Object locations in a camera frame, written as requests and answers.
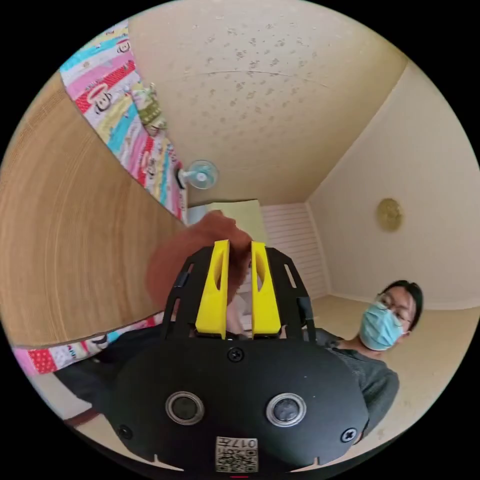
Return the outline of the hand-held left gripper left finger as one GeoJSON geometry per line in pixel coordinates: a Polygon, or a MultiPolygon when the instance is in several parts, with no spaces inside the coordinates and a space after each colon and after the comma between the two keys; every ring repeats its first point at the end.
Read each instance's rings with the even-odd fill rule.
{"type": "Polygon", "coordinates": [[[217,336],[223,340],[226,338],[229,258],[229,241],[216,241],[195,321],[196,331],[201,336],[217,336]]]}

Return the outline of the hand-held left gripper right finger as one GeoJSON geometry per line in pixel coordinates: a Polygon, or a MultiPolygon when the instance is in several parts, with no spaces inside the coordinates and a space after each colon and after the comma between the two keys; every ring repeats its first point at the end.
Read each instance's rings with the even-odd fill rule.
{"type": "Polygon", "coordinates": [[[251,331],[252,337],[277,337],[281,320],[267,248],[262,242],[251,243],[251,331]]]}

